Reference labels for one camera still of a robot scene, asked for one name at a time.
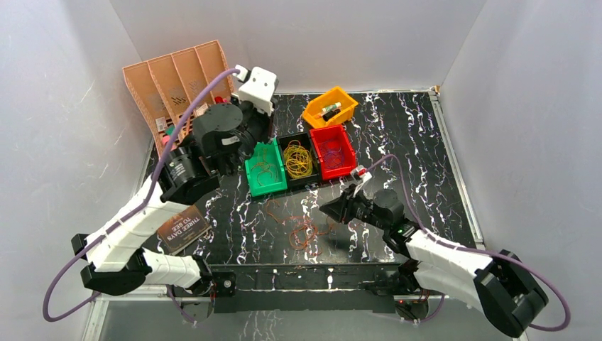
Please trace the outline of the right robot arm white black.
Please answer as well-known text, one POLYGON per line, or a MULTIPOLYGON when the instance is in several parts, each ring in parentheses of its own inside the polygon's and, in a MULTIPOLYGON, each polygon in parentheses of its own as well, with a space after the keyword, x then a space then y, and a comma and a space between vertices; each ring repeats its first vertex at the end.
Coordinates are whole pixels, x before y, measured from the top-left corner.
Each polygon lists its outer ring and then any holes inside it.
POLYGON ((481 311, 509 337, 519 337, 548 304, 549 299, 532 274, 503 250, 496 257, 463 251, 460 244, 430 237, 408 219, 393 190, 379 190, 368 199, 356 187, 320 205, 321 212, 348 224, 360 220, 383 230, 385 244, 407 261, 400 265, 399 282, 409 294, 422 289, 447 294, 481 311))

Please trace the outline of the red plastic bin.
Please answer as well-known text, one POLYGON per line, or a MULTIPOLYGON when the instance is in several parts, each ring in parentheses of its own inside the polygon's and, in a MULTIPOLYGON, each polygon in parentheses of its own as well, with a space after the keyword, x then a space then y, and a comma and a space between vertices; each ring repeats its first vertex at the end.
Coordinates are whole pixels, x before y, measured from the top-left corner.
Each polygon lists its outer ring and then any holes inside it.
POLYGON ((343 125, 311 129, 322 180, 345 177, 357 167, 356 152, 343 125))

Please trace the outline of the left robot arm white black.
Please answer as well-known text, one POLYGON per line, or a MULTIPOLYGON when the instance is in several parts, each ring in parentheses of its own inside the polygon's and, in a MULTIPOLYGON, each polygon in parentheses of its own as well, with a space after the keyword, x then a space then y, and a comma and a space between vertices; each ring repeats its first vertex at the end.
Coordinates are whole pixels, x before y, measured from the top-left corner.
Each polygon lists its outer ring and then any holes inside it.
POLYGON ((143 284, 178 286, 195 296, 212 289, 214 275, 201 256, 159 254, 143 244, 219 188, 220 177, 237 172, 258 143, 269 142, 273 115, 245 100, 213 104, 188 123, 191 132, 166 148, 163 163, 112 221, 72 238, 74 252, 87 261, 80 272, 85 288, 111 296, 143 284))

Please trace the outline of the green plastic bin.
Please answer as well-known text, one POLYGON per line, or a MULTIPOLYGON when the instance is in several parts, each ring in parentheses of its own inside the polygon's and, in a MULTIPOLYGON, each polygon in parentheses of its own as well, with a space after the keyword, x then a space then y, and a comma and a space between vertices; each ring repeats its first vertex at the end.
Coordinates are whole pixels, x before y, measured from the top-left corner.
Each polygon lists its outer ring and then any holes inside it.
POLYGON ((276 140, 258 143, 244 168, 252 197, 287 190, 285 169, 276 140))

